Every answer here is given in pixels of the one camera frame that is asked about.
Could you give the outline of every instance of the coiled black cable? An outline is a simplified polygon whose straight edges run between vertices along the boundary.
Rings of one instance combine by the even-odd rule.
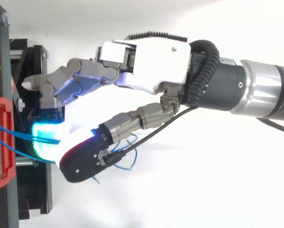
[[[200,73],[189,85],[188,89],[187,104],[189,106],[200,106],[203,91],[206,91],[207,84],[218,66],[219,51],[212,42],[207,40],[196,40],[189,45],[191,47],[191,52],[205,53],[206,55],[206,60]]]

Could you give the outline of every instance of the black ridged cover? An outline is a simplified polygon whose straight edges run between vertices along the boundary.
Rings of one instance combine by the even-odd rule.
[[[139,39],[139,38],[145,38],[145,37],[163,37],[163,38],[174,39],[174,40],[178,40],[182,42],[188,41],[187,37],[175,36],[167,32],[151,32],[151,31],[129,35],[127,38],[130,40],[130,39]]]

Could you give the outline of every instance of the metal rod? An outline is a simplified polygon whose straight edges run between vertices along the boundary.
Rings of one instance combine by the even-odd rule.
[[[33,162],[30,158],[16,157],[15,164],[16,166],[29,166],[33,165]]]
[[[19,60],[23,50],[10,50],[10,59],[11,60]]]

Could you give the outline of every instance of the black cable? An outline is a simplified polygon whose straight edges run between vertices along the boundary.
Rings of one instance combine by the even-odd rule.
[[[284,132],[284,126],[281,126],[281,125],[279,125],[279,124],[277,124],[277,123],[275,123],[275,122],[273,122],[271,120],[262,119],[262,118],[257,118],[257,120],[259,120],[260,122],[262,122],[262,123],[264,123],[264,124],[266,124],[266,125],[268,125],[270,127],[273,127],[273,128],[275,128],[275,129],[277,129],[279,131]]]
[[[219,51],[216,46],[207,40],[196,40],[189,44],[192,52],[205,53],[205,63],[194,79],[189,85],[187,104],[191,106],[199,106],[201,97],[207,89],[207,84],[215,73],[219,63]]]
[[[188,113],[188,112],[190,112],[192,110],[195,110],[197,108],[198,108],[198,106],[192,106],[192,107],[189,107],[189,108],[185,109],[184,111],[182,111],[178,115],[176,115],[173,118],[171,118],[170,120],[168,120],[165,124],[163,124],[162,126],[157,128],[156,130],[154,130],[152,133],[150,133],[149,135],[145,136],[143,139],[141,139],[138,142],[136,142],[134,145],[131,145],[130,147],[128,147],[125,150],[121,150],[121,151],[117,151],[117,152],[114,152],[114,153],[110,153],[106,157],[103,157],[106,165],[107,166],[112,166],[112,165],[116,164],[129,151],[134,150],[136,147],[140,146],[142,143],[146,142],[147,140],[149,140],[150,138],[152,138],[153,136],[158,134],[160,131],[162,131],[164,128],[166,128],[168,125],[170,125],[172,122],[174,122],[175,120],[177,120],[178,118],[180,118],[184,114],[186,114],[186,113]]]
[[[166,128],[168,125],[170,125],[172,122],[174,122],[175,120],[177,120],[178,118],[180,118],[181,116],[183,116],[184,114],[197,109],[197,106],[192,106],[189,107],[187,109],[185,109],[184,111],[182,111],[181,113],[179,113],[178,115],[174,116],[173,118],[171,118],[170,120],[168,120],[165,124],[163,124],[162,126],[160,126],[159,128],[157,128],[156,130],[154,130],[152,133],[150,133],[149,135],[145,136],[143,139],[139,140],[138,142],[136,142],[134,145],[128,147],[126,150],[123,151],[123,154],[127,154],[129,151],[135,149],[137,146],[140,146],[142,143],[146,142],[147,140],[149,140],[150,138],[152,138],[153,136],[155,136],[156,134],[158,134],[160,131],[162,131],[164,128]]]

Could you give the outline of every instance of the black cylinder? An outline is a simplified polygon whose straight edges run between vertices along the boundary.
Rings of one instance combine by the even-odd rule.
[[[191,84],[202,68],[206,56],[193,53],[187,86]],[[203,91],[200,107],[229,111],[240,101],[246,89],[246,74],[242,66],[231,59],[220,58],[216,71]]]

